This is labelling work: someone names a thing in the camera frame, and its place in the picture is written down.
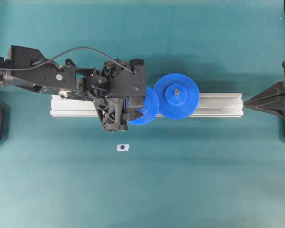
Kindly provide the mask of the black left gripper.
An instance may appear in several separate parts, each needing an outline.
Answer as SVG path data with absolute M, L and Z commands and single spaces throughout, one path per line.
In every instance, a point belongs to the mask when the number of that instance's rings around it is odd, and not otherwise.
M 94 104 L 103 130 L 116 132 L 127 131 L 127 121 L 133 121 L 143 116 L 136 110 L 126 111 L 124 96 L 111 93 L 112 79 L 125 68 L 133 70 L 133 62 L 115 59 L 104 62 L 103 69 L 77 67 L 71 59 L 65 60 L 65 64 L 76 70 L 83 78 L 77 81 L 77 90 L 60 91 L 61 98 L 71 100 L 86 100 Z M 128 107 L 140 109 L 144 107 L 146 88 L 131 88 L 128 95 Z

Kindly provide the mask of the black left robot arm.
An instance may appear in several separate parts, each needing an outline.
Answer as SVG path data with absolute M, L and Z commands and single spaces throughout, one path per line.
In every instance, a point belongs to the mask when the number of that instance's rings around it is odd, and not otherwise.
M 141 59 L 112 58 L 101 69 L 79 67 L 71 59 L 60 66 L 38 49 L 11 46 L 8 57 L 0 57 L 0 86 L 10 85 L 34 93 L 89 101 L 102 129 L 126 131 L 129 121 L 142 116 L 146 66 Z

